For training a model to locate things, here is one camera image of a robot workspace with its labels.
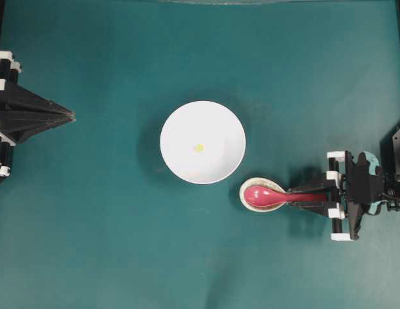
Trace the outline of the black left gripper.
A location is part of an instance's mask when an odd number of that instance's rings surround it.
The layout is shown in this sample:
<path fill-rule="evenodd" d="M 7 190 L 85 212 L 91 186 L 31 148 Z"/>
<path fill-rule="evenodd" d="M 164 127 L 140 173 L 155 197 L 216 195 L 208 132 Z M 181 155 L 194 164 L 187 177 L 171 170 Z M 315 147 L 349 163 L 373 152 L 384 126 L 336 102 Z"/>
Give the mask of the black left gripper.
<path fill-rule="evenodd" d="M 70 110 L 17 85 L 20 72 L 13 53 L 0 51 L 0 185 L 11 174 L 16 144 L 75 120 Z M 7 113 L 9 104 L 49 113 Z"/>

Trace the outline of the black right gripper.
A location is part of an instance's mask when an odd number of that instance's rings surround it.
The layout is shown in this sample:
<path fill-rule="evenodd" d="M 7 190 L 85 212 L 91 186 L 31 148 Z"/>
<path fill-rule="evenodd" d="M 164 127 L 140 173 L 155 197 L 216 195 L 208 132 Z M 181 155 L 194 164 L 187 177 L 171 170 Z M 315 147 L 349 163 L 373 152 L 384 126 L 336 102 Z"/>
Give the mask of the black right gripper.
<path fill-rule="evenodd" d="M 330 168 L 306 184 L 287 190 L 288 193 L 305 193 L 344 189 L 347 208 L 333 201 L 294 201 L 290 206 L 315 212 L 333 221 L 330 238 L 333 241 L 355 241 L 359 238 L 361 220 L 365 214 L 377 215 L 383 201 L 385 178 L 377 157 L 364 151 L 357 161 L 348 151 L 327 153 Z"/>

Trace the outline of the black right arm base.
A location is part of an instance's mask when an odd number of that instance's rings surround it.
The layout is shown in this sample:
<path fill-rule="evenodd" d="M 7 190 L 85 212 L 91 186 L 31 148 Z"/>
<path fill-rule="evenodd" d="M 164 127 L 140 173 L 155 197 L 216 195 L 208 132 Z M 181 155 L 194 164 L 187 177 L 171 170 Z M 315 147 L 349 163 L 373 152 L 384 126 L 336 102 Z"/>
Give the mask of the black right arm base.
<path fill-rule="evenodd" d="M 400 181 L 400 120 L 380 141 L 381 165 Z"/>

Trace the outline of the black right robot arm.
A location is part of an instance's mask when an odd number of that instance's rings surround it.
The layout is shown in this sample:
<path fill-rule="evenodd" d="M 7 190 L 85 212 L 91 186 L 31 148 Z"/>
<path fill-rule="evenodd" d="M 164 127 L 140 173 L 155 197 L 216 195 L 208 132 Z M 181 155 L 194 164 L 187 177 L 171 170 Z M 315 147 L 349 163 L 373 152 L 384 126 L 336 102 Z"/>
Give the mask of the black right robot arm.
<path fill-rule="evenodd" d="M 400 211 L 400 175 L 384 172 L 376 156 L 365 151 L 355 160 L 349 151 L 332 151 L 327 159 L 329 169 L 322 176 L 287 194 L 310 195 L 309 201 L 290 204 L 330 218 L 331 240 L 359 239 L 362 217 L 377 216 L 383 205 Z"/>

